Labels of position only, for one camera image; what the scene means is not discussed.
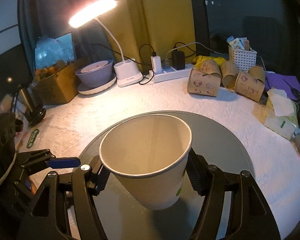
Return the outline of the brown paper cup front left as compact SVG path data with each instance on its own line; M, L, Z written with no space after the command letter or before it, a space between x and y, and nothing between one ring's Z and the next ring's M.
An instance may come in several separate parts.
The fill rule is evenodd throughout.
M211 97L217 97L221 78L212 74L192 69L187 83L187 92Z

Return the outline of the plastic bag of oranges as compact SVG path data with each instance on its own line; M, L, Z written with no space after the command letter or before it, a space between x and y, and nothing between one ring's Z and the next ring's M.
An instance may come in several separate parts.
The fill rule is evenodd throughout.
M36 76L44 75L49 67L56 65L59 61L67 64L62 60L59 43L55 38L41 37L34 50L34 73Z

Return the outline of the white lace tablecloth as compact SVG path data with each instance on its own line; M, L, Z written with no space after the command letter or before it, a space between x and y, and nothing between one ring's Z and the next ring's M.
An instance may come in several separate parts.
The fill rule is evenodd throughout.
M187 92L187 79L152 85L111 86L97 95L78 95L49 106L38 125L33 150L48 148L57 157L97 153L102 133L115 123L147 112L182 111L210 118L243 144L254 178L276 219L282 239L300 239L300 155L293 143L262 125L262 107L227 89L217 97Z

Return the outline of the tissue pack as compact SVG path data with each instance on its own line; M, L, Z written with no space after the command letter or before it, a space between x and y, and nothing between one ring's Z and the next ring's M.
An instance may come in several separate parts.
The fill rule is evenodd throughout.
M296 104L282 89L272 88L267 91L267 94L264 126L291 140L298 128Z

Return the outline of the white plate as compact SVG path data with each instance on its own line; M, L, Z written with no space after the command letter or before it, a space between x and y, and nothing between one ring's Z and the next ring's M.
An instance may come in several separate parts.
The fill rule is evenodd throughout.
M117 80L116 74L112 73L110 80L106 84L101 85L100 87L96 87L96 88L88 88L86 85L81 83L77 87L77 91L79 92L79 94L82 94L82 95L97 94L97 93L100 93L100 92L110 88L116 82L116 80Z

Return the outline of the black power adapter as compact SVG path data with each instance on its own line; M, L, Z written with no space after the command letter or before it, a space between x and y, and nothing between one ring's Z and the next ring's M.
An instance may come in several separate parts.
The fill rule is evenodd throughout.
M171 52L172 66L176 70L185 69L185 53L180 50Z

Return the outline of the cardboard box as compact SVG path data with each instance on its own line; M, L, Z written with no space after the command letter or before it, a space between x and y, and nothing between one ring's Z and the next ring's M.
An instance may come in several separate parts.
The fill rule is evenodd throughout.
M44 105L69 103L78 94L77 87L81 83L76 72L88 63L87 57L70 63L59 60L54 65L37 70L39 79L34 85L34 92Z

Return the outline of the white power strip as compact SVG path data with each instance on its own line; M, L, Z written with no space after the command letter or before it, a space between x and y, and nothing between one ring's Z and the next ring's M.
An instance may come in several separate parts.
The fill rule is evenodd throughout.
M163 69L160 74L155 74L153 76L153 72L150 71L149 74L146 75L147 78L151 79L152 83L159 83L164 81L170 81L175 79L180 79L183 77L189 77L191 69L194 67L192 64L186 64L185 69L176 70L173 67L169 67L167 69Z

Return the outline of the white plastic basket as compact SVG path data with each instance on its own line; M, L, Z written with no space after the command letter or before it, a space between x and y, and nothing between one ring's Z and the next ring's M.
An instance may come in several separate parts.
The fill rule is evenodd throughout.
M229 60L237 65L239 70L248 72L256 66L257 52L252 48L250 50L234 49L229 47Z

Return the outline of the white paper cup green print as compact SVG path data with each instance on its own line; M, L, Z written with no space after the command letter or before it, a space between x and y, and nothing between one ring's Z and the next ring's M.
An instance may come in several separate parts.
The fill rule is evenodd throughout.
M102 139L99 156L142 206L162 210L179 199L192 141L184 120L144 114L114 126Z

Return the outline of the yellow curtain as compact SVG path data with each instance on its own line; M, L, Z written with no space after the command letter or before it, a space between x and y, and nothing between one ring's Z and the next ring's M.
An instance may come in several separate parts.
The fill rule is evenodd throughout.
M162 59L175 43L195 41L191 0L116 0L115 9L100 16L113 33L110 46L150 69L151 51Z

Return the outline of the purple bowl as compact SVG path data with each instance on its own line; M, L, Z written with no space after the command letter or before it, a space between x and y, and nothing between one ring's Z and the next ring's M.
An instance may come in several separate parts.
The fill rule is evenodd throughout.
M75 72L88 88L97 88L110 81L113 72L113 60L103 60L89 64Z

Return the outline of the brown paper cup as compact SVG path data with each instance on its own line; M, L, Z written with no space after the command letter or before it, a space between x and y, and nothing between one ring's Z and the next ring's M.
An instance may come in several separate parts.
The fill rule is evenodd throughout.
M221 78L212 74L192 69L187 83L187 92L211 97L217 97Z
M265 79L266 79L266 73L264 71L264 69L260 66L253 66L250 70L249 70L249 75L251 75L253 78L259 80L262 83L265 83Z
M237 64L231 61L225 61L221 65L221 72L223 86L227 89L234 89L235 82L239 74L239 68Z
M218 64L213 60L205 60L200 64L200 71L221 78L221 72Z
M264 83L241 70L237 76L234 90L238 94L259 102L264 88Z

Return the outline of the white usb charger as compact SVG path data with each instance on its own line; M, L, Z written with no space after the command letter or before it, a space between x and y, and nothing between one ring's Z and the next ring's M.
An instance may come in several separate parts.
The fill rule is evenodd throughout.
M152 70L155 75L162 73L160 56L151 56Z

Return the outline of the brown paper cup middle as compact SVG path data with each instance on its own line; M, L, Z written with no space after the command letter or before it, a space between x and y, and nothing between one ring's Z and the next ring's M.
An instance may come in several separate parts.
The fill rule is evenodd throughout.
M234 89L235 82L239 74L239 68L237 64L231 61L225 61L221 65L221 72L223 86L227 89Z

